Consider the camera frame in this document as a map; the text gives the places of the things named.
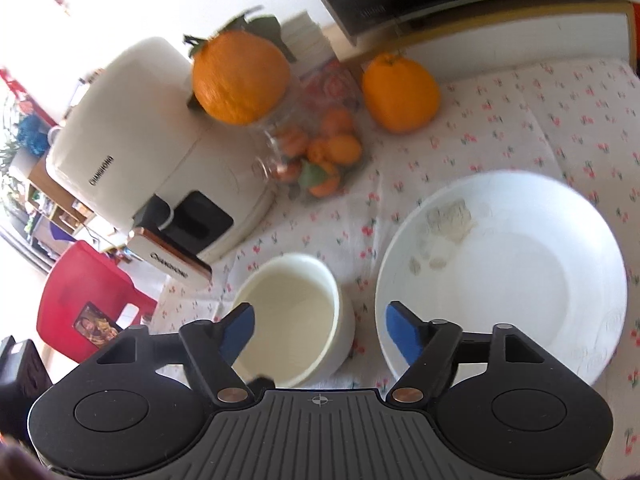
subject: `white bowl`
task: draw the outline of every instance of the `white bowl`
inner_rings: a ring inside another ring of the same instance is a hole
[[[242,284],[234,307],[245,301],[254,306],[254,336],[234,363],[245,382],[265,376],[295,388],[329,378],[346,359],[353,307],[316,258],[287,253],[269,260]]]

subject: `crosshair marking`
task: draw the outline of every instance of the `crosshair marking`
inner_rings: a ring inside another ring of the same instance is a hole
[[[317,404],[318,406],[324,406],[326,403],[330,402],[331,399],[327,399],[325,396],[316,395],[313,399],[309,399],[312,403]]]

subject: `blue object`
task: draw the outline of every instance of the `blue object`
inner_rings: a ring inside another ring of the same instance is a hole
[[[233,311],[231,314],[222,319],[220,323],[225,323],[227,318],[233,317]],[[225,326],[225,335],[222,338],[220,344],[220,355],[225,360],[225,363],[231,366],[242,349],[246,346],[254,335],[255,326],[255,313],[254,308],[247,304],[247,307],[240,313],[235,319],[231,319],[229,325]]]
[[[49,149],[47,134],[41,131],[43,126],[42,120],[36,114],[27,115],[18,123],[18,134],[15,136],[18,144],[38,158]]]
[[[411,366],[424,349],[420,332],[418,326],[407,319],[394,303],[397,302],[394,301],[386,306],[386,331],[389,332],[402,357]]]
[[[60,227],[55,225],[53,222],[49,222],[49,230],[51,231],[51,236],[54,240],[63,240],[67,242],[75,242],[76,239],[72,237],[66,231],[63,231]]]

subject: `red chair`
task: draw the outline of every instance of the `red chair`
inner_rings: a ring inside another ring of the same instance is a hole
[[[81,240],[69,247],[51,269],[36,324],[46,344],[77,363],[98,349],[74,326],[88,303],[113,322],[131,303],[139,309],[132,324],[140,324],[141,316],[151,315],[156,309],[156,301],[137,290],[126,272]]]

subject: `table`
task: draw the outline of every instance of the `table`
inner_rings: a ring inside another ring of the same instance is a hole
[[[443,86],[438,116],[424,131],[393,137],[363,113],[369,160],[340,196],[274,207],[244,243],[213,265],[214,281],[194,291],[168,282],[152,320],[174,332],[223,317],[241,283],[271,257],[312,254],[353,301],[356,335],[348,359],[319,388],[377,387],[394,378],[374,323],[380,261],[393,234],[422,200],[478,171],[527,170],[564,180],[604,216],[623,252],[628,311],[616,355],[596,384],[614,413],[601,462],[608,478],[640,472],[640,80],[615,60],[536,64]],[[598,365],[597,356],[593,365]],[[179,368],[164,371],[184,380]]]

